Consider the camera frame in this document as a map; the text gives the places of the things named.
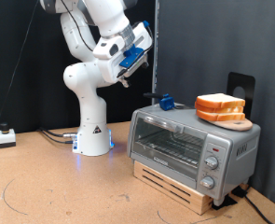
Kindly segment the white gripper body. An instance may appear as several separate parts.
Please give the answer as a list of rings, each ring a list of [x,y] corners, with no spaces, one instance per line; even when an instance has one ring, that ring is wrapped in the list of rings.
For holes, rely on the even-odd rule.
[[[96,58],[103,79],[116,83],[129,77],[144,62],[153,45],[151,30],[147,21],[133,26],[99,24],[101,38],[96,45]]]

